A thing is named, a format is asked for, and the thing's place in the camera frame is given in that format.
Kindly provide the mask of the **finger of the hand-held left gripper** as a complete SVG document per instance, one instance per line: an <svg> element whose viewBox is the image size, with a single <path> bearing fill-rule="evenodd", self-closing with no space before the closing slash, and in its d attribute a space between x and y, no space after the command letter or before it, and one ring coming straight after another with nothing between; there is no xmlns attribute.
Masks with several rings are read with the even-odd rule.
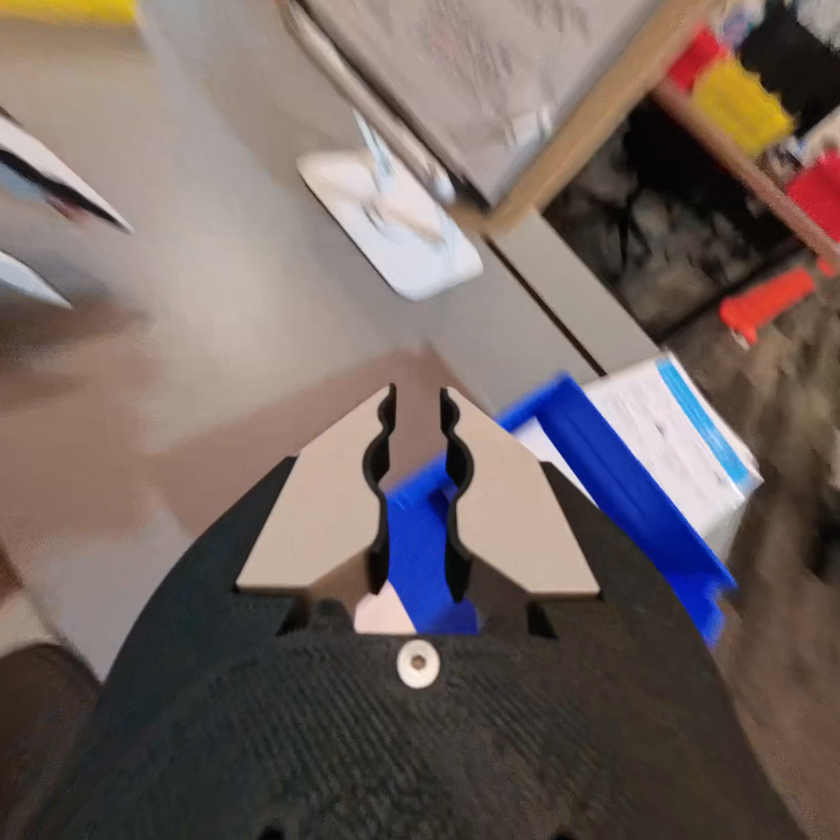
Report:
<svg viewBox="0 0 840 840"><path fill-rule="evenodd" d="M1 108L2 166L38 189L48 203L100 218L128 235L134 228L52 150Z"/></svg>
<svg viewBox="0 0 840 840"><path fill-rule="evenodd" d="M39 273L1 251L1 288L45 305L72 310L72 304Z"/></svg>

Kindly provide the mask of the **orange cone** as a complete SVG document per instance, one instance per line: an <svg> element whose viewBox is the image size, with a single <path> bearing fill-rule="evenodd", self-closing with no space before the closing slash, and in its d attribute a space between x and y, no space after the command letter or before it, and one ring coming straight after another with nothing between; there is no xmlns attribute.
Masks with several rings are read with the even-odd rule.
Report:
<svg viewBox="0 0 840 840"><path fill-rule="evenodd" d="M796 267L724 298L718 316L733 338L749 349L758 341L762 329L810 297L815 288L810 273Z"/></svg>

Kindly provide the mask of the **yellow storage bin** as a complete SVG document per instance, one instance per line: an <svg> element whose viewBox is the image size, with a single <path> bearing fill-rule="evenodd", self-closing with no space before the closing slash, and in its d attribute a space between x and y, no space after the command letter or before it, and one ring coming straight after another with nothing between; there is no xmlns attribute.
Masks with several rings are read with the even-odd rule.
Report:
<svg viewBox="0 0 840 840"><path fill-rule="evenodd" d="M797 120L768 92L756 72L734 58L706 68L696 80L690 99L704 117L724 132L749 157L790 137Z"/></svg>

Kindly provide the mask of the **white leaflet with blue stripe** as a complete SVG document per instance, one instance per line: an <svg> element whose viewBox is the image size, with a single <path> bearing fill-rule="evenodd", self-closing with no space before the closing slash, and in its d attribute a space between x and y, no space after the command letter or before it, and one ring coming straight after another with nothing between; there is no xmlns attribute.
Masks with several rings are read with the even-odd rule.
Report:
<svg viewBox="0 0 840 840"><path fill-rule="evenodd" d="M663 353L583 390L718 560L729 565L763 478L749 447L677 358Z"/></svg>

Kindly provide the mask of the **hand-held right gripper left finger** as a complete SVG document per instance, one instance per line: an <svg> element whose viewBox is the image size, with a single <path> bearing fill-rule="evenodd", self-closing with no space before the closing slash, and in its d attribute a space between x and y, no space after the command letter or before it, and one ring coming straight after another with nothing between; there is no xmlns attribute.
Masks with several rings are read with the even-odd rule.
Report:
<svg viewBox="0 0 840 840"><path fill-rule="evenodd" d="M390 564L381 483L395 427L389 384L305 445L239 572L239 591L302 601L380 593Z"/></svg>

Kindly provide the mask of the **blue plastic bin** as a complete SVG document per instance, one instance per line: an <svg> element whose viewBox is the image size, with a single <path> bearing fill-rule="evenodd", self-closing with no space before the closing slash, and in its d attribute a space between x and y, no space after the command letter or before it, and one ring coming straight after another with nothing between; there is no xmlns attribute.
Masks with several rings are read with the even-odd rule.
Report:
<svg viewBox="0 0 840 840"><path fill-rule="evenodd" d="M646 554L714 648L725 623L718 598L735 580L581 387L558 376L492 419L509 433L539 421L592 504ZM436 457L386 494L388 582L420 634L474 634L475 610L455 604L445 579L445 461Z"/></svg>

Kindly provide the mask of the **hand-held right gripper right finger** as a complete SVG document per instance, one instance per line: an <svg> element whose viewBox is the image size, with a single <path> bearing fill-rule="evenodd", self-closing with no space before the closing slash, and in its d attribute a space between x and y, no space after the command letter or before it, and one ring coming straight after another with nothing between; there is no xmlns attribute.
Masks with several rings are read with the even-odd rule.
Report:
<svg viewBox="0 0 840 840"><path fill-rule="evenodd" d="M453 600L528 607L597 597L601 587L545 465L455 388L441 389L439 405L455 485L444 552Z"/></svg>

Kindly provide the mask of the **yellow plastic bin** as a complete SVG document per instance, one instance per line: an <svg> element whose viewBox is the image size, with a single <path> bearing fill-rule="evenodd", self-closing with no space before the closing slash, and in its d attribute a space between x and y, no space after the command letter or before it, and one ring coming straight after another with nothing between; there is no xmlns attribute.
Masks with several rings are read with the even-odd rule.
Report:
<svg viewBox="0 0 840 840"><path fill-rule="evenodd" d="M57 26L132 27L136 1L1 1L1 19Z"/></svg>

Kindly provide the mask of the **red storage bin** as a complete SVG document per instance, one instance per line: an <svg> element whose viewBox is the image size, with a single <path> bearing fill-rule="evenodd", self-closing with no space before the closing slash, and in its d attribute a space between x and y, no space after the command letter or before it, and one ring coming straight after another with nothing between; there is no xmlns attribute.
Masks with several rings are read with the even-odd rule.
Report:
<svg viewBox="0 0 840 840"><path fill-rule="evenodd" d="M795 174L786 195L835 243L839 243L839 152L821 154Z"/></svg>
<svg viewBox="0 0 840 840"><path fill-rule="evenodd" d="M682 92L691 92L700 75L730 54L707 25L698 27L693 39L668 69L667 77Z"/></svg>

